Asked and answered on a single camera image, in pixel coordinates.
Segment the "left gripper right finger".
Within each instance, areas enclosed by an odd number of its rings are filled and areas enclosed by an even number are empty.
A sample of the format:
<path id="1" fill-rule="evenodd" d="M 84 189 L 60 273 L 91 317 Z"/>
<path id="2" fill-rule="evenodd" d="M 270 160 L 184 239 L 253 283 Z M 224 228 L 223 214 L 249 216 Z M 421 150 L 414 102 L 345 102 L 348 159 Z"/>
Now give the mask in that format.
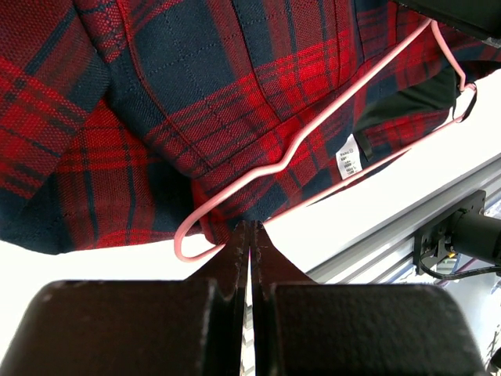
<path id="1" fill-rule="evenodd" d="M 250 225 L 259 375 L 483 375 L 455 300 L 429 284 L 318 284 Z"/>

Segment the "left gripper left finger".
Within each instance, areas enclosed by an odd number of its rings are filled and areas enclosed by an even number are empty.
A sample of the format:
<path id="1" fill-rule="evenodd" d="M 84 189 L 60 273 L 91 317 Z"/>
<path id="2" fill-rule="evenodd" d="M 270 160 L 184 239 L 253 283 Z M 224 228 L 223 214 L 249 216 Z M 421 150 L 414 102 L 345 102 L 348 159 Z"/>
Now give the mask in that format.
<path id="1" fill-rule="evenodd" d="M 251 226 L 185 280 L 61 280 L 31 300 L 4 375 L 238 375 Z"/>

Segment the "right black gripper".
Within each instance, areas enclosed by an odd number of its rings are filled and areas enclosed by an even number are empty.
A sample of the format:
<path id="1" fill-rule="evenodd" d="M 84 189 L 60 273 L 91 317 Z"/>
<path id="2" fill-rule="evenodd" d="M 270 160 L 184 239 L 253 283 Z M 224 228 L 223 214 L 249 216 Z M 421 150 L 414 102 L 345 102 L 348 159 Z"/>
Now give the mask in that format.
<path id="1" fill-rule="evenodd" d="M 412 11 L 500 47 L 500 0 L 400 0 Z"/>

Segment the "red plaid skirt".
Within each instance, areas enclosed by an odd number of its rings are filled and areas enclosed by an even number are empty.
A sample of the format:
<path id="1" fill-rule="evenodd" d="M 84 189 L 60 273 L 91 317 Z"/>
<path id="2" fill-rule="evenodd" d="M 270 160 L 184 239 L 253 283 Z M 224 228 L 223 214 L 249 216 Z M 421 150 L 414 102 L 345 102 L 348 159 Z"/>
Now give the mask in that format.
<path id="1" fill-rule="evenodd" d="M 393 1 L 2 2 L 1 239 L 171 239 L 423 21 Z"/>

